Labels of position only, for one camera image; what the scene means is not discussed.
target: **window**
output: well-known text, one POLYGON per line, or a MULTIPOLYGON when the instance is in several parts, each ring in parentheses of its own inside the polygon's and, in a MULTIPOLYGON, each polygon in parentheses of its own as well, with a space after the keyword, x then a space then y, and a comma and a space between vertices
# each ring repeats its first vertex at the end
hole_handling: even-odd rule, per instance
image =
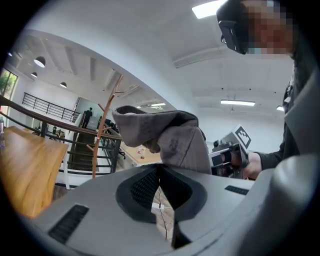
MULTIPOLYGON (((18 77, 15 74, 3 68, 0 75, 0 95, 10 100, 17 79, 18 77)), ((8 107, 0 106, 0 112, 4 113, 5 115, 8 115, 8 107)), ((3 118, 3 120, 4 124, 6 125, 7 119, 3 118)))

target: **vr headset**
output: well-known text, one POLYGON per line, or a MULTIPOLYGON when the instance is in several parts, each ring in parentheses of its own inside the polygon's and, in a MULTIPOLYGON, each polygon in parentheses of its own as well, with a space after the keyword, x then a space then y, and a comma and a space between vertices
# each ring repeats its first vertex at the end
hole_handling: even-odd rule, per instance
POLYGON ((240 0, 226 1, 216 12, 219 27, 222 32, 221 42, 226 46, 245 55, 250 42, 248 12, 240 0))

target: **man in black clothing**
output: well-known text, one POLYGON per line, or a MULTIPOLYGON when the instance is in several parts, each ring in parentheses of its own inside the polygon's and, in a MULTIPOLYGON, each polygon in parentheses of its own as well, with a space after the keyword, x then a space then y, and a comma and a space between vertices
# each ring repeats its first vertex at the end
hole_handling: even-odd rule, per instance
MULTIPOLYGON (((279 13, 283 9, 275 7, 276 2, 229 0, 230 4, 235 1, 245 6, 248 17, 248 36, 253 39, 254 48, 260 49, 263 54, 287 54, 294 60, 292 77, 283 97, 282 106, 287 113, 294 106, 295 99, 317 65, 312 51, 298 28, 293 25, 293 21, 290 18, 284 18, 283 13, 279 13)), ((226 5, 223 11, 229 12, 227 8, 230 7, 232 8, 231 5, 228 7, 226 5)), ((243 178, 256 179, 262 170, 275 168, 283 159, 299 154, 293 135, 285 123, 279 151, 269 154, 250 153, 248 165, 243 169, 243 178)), ((239 166, 236 154, 231 154, 231 162, 234 166, 239 166)))
POLYGON ((84 112, 84 119, 83 119, 82 128, 87 128, 90 117, 92 117, 92 107, 90 107, 89 110, 84 112))

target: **hand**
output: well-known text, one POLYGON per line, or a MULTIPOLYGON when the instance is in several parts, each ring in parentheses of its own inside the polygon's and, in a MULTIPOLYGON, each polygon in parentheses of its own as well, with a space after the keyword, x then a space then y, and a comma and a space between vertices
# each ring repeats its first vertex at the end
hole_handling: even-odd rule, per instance
MULTIPOLYGON (((221 155, 222 161, 225 162, 225 156, 221 155)), ((248 165, 242 169, 243 178, 251 178, 256 180, 259 173, 262 171, 261 159, 257 153, 249 153, 248 165)), ((235 168, 241 165, 240 159, 236 153, 231 152, 231 164, 235 168)))

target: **wooden tabletop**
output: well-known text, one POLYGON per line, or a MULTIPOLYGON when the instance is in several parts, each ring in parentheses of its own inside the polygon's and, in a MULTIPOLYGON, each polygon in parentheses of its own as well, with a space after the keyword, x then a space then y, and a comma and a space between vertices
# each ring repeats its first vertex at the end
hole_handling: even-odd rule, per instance
POLYGON ((122 141, 120 148, 126 154, 126 156, 131 158, 131 160, 138 165, 143 166, 161 162, 160 153, 151 153, 147 148, 145 148, 144 159, 142 159, 141 154, 138 153, 138 149, 144 148, 144 146, 130 147, 122 141))
POLYGON ((15 126, 4 130, 0 178, 15 210, 34 218, 50 205, 60 164, 68 149, 15 126))

